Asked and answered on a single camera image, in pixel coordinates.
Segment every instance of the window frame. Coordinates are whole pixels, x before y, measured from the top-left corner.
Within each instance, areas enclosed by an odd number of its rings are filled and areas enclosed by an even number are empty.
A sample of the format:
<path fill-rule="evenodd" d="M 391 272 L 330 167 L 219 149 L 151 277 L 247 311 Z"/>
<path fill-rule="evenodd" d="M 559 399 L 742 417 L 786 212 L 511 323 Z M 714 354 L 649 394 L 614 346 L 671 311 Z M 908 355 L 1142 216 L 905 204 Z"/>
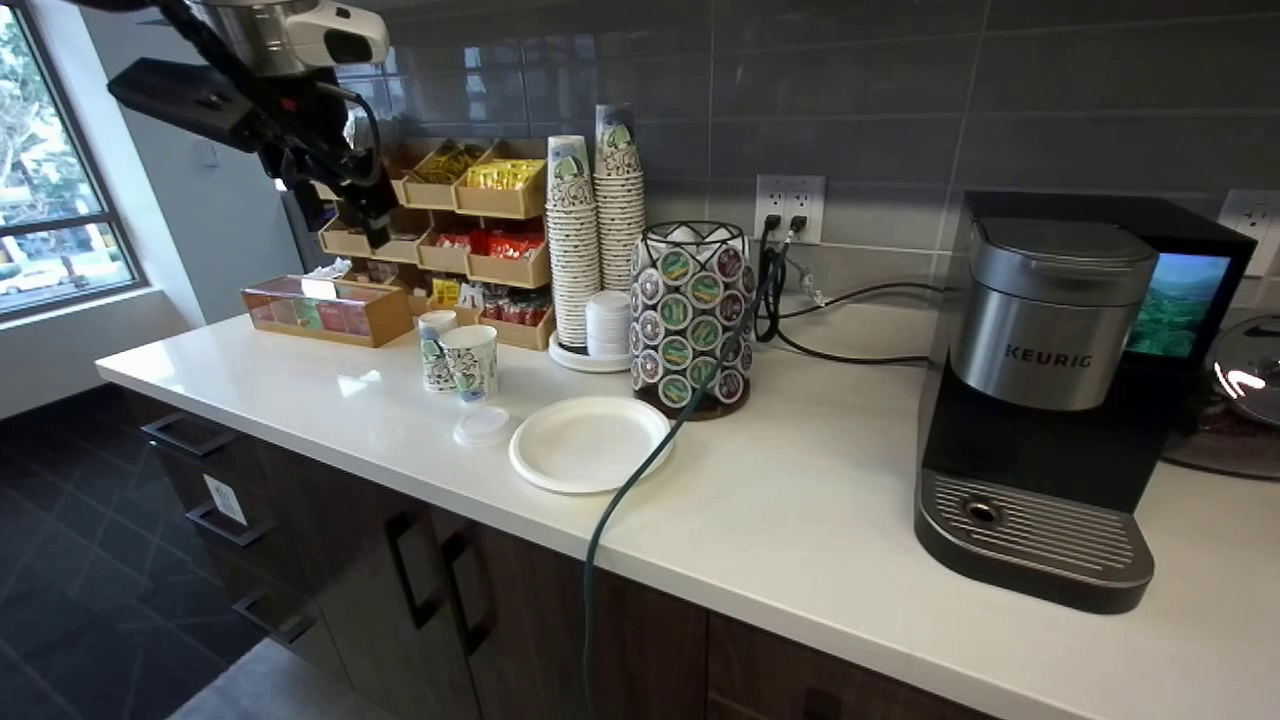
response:
<path fill-rule="evenodd" d="M 126 284 L 121 289 L 98 289 L 98 294 L 76 294 L 76 297 L 64 297 L 64 300 L 50 300 L 50 305 L 35 305 L 35 308 L 18 308 L 18 311 L 0 311 L 0 323 L 10 323 L 10 321 L 26 321 L 26 315 L 43 315 L 43 311 L 64 311 L 64 308 L 76 308 L 76 305 L 92 305 L 92 300 L 105 300 L 105 297 L 121 297 L 121 294 L 137 294 L 137 289 L 148 289 L 148 272 L 145 264 L 137 261 L 137 249 L 121 224 L 121 212 L 116 212 L 116 199 L 112 193 L 105 187 L 105 173 L 98 173 L 98 159 L 92 155 L 92 149 L 85 145 L 85 125 L 76 117 L 76 107 L 68 104 L 68 87 L 58 80 L 58 72 L 46 64 L 46 43 L 32 21 L 32 4 L 26 0 L 0 0 L 0 9 L 10 9 L 14 18 L 14 28 L 23 33 L 26 50 L 32 50 L 32 61 L 35 61 L 35 72 L 43 80 L 43 93 L 46 93 L 46 104 L 50 112 L 58 117 L 64 125 L 64 138 L 85 167 L 85 182 L 95 197 L 95 212 L 87 216 L 58 216 L 58 222 L 26 222 L 26 224 L 0 224 L 0 236 L 23 236 L 23 233 L 58 233 L 58 230 L 87 230 L 87 224 L 108 224 L 112 239 L 116 239 L 116 251 L 126 270 Z"/>

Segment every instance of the drip tray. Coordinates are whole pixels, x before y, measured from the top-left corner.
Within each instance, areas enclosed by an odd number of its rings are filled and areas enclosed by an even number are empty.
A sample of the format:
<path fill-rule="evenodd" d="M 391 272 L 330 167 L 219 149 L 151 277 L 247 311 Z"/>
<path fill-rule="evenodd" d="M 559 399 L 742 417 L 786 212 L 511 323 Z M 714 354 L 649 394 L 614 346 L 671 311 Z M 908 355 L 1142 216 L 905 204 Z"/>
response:
<path fill-rule="evenodd" d="M 926 474 L 914 495 L 921 546 L 961 578 L 1087 613 L 1129 613 L 1154 562 L 1129 511 Z"/>

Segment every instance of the drawer handle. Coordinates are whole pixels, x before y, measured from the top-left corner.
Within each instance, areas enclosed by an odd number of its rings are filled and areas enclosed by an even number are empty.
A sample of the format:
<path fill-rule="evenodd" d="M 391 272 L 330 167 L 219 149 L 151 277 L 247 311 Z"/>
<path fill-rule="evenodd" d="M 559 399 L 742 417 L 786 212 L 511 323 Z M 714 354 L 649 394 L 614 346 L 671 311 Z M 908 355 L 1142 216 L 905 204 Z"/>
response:
<path fill-rule="evenodd" d="M 238 595 L 233 609 L 247 620 L 247 626 L 254 626 L 254 628 L 265 628 L 269 638 L 276 638 L 276 639 L 284 639 L 284 644 L 293 644 L 293 639 L 299 639 L 315 620 L 306 616 L 306 613 L 293 613 L 293 616 L 284 616 L 278 626 L 270 626 L 260 609 L 265 609 L 265 595 L 269 592 L 247 592 L 247 595 Z"/>
<path fill-rule="evenodd" d="M 477 542 L 469 542 L 469 531 L 456 531 L 441 546 L 441 562 L 445 562 L 445 585 L 449 585 L 449 599 L 452 599 L 452 626 L 456 626 L 456 639 L 463 644 L 469 658 L 478 651 L 478 644 L 490 634 L 490 613 L 482 613 L 477 626 L 469 620 L 463 609 L 463 592 L 456 589 L 456 564 L 477 549 Z"/>
<path fill-rule="evenodd" d="M 148 437 L 151 449 L 175 449 L 185 455 L 211 455 L 237 440 L 237 433 L 214 430 L 208 421 L 193 421 L 193 417 L 159 417 L 159 421 L 145 425 L 140 433 Z"/>
<path fill-rule="evenodd" d="M 254 542 L 265 542 L 269 527 L 270 527 L 270 522 L 233 525 L 233 522 L 224 522 L 224 511 L 211 510 L 211 500 L 199 505 L 199 510 L 193 510 L 193 511 L 185 511 L 185 517 L 189 517 L 199 531 L 208 531 L 208 537 L 214 537 L 214 542 L 229 542 L 229 546 L 237 546 L 237 549 L 247 549 L 247 546 L 254 546 Z"/>
<path fill-rule="evenodd" d="M 415 589 L 407 580 L 407 564 L 404 564 L 404 549 L 398 542 L 420 525 L 420 511 L 398 511 L 382 525 L 387 531 L 387 549 L 391 549 L 391 564 L 394 564 L 394 580 L 398 580 L 398 595 L 404 595 L 404 609 L 407 609 L 407 620 L 412 628 L 424 628 L 432 626 L 432 616 L 441 613 L 441 592 L 426 595 L 426 599 L 415 599 Z"/>

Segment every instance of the white plate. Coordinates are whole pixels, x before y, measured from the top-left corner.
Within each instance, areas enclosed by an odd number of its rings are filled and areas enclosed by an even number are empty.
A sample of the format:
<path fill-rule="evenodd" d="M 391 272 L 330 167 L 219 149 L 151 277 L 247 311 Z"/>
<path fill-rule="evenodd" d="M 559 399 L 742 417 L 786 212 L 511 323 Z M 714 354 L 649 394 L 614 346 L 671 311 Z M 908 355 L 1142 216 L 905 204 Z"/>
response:
<path fill-rule="evenodd" d="M 559 368 L 587 372 L 587 378 L 614 378 L 614 372 L 626 372 L 626 368 L 630 368 L 626 355 L 567 354 L 567 350 L 555 346 L 555 338 L 547 340 L 547 355 L 553 355 Z"/>
<path fill-rule="evenodd" d="M 516 474 L 547 494 L 613 494 L 666 437 L 671 421 L 626 396 L 581 396 L 532 411 L 511 446 Z"/>

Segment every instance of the cabinet door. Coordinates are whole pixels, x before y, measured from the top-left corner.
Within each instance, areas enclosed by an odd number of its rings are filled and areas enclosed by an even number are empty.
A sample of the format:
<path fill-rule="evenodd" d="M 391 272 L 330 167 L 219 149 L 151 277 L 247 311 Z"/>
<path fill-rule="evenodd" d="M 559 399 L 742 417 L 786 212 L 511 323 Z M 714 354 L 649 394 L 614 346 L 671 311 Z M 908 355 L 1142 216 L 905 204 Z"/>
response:
<path fill-rule="evenodd" d="M 350 688 L 391 717 L 477 720 L 469 658 L 456 638 L 426 511 L 373 483 L 312 483 L 330 585 L 315 609 Z"/>
<path fill-rule="evenodd" d="M 708 704 L 723 720 L 980 720 L 972 710 L 721 616 L 708 628 Z"/>
<path fill-rule="evenodd" d="M 585 717 L 581 562 L 473 527 L 456 564 L 463 616 L 486 626 L 473 651 L 482 717 Z M 702 717 L 702 613 L 638 585 L 595 578 L 592 688 L 608 720 Z"/>

